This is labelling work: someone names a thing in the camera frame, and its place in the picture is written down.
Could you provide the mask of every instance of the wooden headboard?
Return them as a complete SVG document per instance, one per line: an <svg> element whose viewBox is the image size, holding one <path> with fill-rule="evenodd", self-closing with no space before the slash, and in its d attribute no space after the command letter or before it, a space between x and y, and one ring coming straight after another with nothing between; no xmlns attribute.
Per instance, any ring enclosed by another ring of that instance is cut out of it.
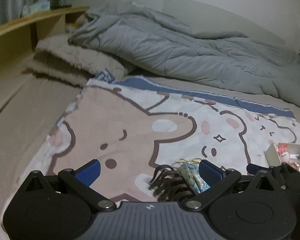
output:
<svg viewBox="0 0 300 240"><path fill-rule="evenodd" d="M163 13L171 15L195 31L239 31L250 38L284 45L284 39L256 23L219 7L192 0L163 0Z"/></svg>

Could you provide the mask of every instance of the gray gripper base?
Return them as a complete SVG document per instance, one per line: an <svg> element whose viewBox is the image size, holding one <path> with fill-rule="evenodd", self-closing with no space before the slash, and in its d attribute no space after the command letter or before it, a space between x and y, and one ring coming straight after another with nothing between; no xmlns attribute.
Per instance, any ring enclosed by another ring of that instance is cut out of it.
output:
<svg viewBox="0 0 300 240"><path fill-rule="evenodd" d="M177 202L122 202L112 212L100 213L77 240L225 240L196 212Z"/></svg>

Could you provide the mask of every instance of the cartoon blanket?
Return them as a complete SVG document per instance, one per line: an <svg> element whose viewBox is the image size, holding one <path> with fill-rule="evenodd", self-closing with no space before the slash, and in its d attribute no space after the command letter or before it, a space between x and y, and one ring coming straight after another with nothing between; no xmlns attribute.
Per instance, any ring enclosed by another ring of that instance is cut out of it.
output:
<svg viewBox="0 0 300 240"><path fill-rule="evenodd" d="M91 188L120 202L155 201L154 169L179 158L207 159L246 174L267 166L272 141L299 143L300 123L222 103L94 80L69 106L42 146L47 174L98 159Z"/></svg>

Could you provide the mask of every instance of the comforter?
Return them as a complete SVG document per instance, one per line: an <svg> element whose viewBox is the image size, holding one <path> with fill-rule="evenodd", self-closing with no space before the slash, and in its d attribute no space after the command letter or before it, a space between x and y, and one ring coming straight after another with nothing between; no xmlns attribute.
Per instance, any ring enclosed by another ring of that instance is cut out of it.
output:
<svg viewBox="0 0 300 240"><path fill-rule="evenodd" d="M243 33L195 33L166 14L133 4L89 9L90 21L69 37L153 73L200 84L267 94L300 106L296 52Z"/></svg>

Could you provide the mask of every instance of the cartoon bear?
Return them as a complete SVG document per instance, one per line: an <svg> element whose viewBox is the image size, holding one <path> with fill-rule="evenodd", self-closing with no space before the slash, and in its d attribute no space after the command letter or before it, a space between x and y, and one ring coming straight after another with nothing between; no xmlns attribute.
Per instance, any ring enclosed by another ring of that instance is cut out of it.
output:
<svg viewBox="0 0 300 240"><path fill-rule="evenodd" d="M57 174L69 167L77 169L98 159L101 173L91 188L115 202L155 201L136 184L146 176L152 177L160 144L188 138L197 125L191 116L150 113L120 91L87 88L79 111L69 114L51 138L51 144L62 150L63 137L70 134L71 143L53 156L49 173Z"/></svg>

